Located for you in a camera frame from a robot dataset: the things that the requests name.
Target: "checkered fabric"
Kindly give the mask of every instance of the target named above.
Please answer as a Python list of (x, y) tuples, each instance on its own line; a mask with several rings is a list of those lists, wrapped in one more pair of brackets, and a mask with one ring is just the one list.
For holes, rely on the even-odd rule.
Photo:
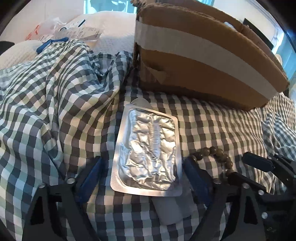
[[(0, 71), (0, 218), (17, 241), (37, 186), (75, 177), (87, 159), (106, 161), (103, 178), (84, 205), (101, 240), (188, 240), (205, 207), (168, 226), (160, 224), (151, 199), (110, 187), (112, 160), (124, 106), (137, 97), (153, 109), (178, 118), (183, 156), (217, 146), (229, 154), (234, 170), (266, 186), (285, 188), (272, 173), (244, 165), (242, 154), (278, 152), (296, 159), (295, 108), (278, 94), (264, 108), (249, 112), (186, 97), (142, 91), (138, 72), (129, 71), (130, 53), (93, 52), (81, 42), (56, 43), (32, 62)], [(200, 167), (214, 178), (225, 168), (211, 156)], [(222, 236), (225, 207), (216, 240)], [(74, 240), (59, 209), (68, 240)]]

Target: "white plastic bag with red print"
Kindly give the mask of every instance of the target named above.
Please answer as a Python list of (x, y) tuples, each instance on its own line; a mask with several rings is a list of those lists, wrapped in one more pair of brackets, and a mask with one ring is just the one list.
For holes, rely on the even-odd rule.
[(28, 34), (25, 40), (41, 40), (43, 36), (53, 36), (56, 30), (61, 29), (65, 23), (62, 23), (59, 18), (48, 18), (38, 24), (36, 28)]

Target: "cardboard box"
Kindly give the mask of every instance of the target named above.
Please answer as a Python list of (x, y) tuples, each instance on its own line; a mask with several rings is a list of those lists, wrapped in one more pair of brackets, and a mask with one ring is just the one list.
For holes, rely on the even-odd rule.
[(134, 2), (134, 66), (144, 90), (248, 111), (288, 87), (278, 60), (247, 26), (195, 0), (161, 1)]

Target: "white wall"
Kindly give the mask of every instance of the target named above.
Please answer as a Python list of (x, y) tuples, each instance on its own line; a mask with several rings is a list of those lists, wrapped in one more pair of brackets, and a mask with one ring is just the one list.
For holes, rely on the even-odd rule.
[(276, 28), (272, 22), (248, 0), (215, 0), (213, 7), (231, 15), (241, 23), (248, 19), (272, 41)]
[(64, 23), (83, 14), (84, 0), (31, 0), (9, 22), (0, 40), (19, 43), (48, 17), (59, 17)]

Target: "foil tray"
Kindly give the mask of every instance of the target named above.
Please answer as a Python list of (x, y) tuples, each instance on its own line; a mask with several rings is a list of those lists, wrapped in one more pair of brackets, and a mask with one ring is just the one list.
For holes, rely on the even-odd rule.
[(180, 196), (181, 176), (178, 119), (126, 105), (116, 141), (111, 188), (145, 196)]

